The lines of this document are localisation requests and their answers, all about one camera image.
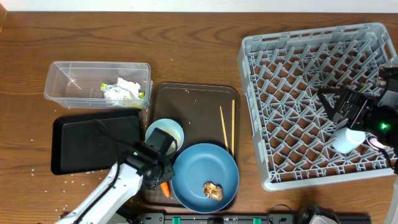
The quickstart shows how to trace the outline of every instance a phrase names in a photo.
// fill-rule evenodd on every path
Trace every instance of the white backdrop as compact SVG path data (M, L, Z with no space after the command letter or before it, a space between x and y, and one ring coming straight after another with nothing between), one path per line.
M0 0L8 11L398 12L398 0Z

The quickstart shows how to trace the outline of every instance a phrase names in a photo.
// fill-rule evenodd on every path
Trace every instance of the wooden table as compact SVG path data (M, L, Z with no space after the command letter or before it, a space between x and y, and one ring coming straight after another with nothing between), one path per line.
M95 112L68 110L43 97L51 62L147 62L154 85L229 85L243 95L236 59L244 37L365 22L384 23L398 49L397 14L9 13L0 33L0 223L53 223L106 175L50 171L53 121ZM241 181L230 212L266 213L277 203L298 210L316 203L341 213L368 213L375 224L384 221L396 177L267 192L259 183L251 135L242 96Z

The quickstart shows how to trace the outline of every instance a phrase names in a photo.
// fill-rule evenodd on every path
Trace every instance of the carrot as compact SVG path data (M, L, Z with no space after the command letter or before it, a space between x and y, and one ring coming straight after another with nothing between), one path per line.
M170 190L168 183L167 182L161 183L160 187L162 188L163 194L166 197L170 197Z

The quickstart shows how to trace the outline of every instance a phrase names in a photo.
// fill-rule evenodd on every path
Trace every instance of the wooden chopstick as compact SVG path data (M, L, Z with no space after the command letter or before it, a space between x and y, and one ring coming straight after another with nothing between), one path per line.
M232 158L234 157L234 146L235 146L235 100L232 100L232 142L231 142Z
M225 142L225 149L228 152L228 141L226 140L226 132L225 132L225 124L224 124L224 116L223 116L223 109L220 106L220 113L221 113L221 122L223 123L223 132L224 132L224 142Z

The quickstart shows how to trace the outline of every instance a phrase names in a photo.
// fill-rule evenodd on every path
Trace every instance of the gray plastic crate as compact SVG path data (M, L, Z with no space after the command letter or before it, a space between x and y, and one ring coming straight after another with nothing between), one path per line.
M398 63L380 23L246 37L238 56L261 185L283 190L392 174L381 153L362 144L349 154L331 145L334 125L317 88L378 96L378 67ZM331 104L336 96L328 95ZM387 149L392 161L397 158Z

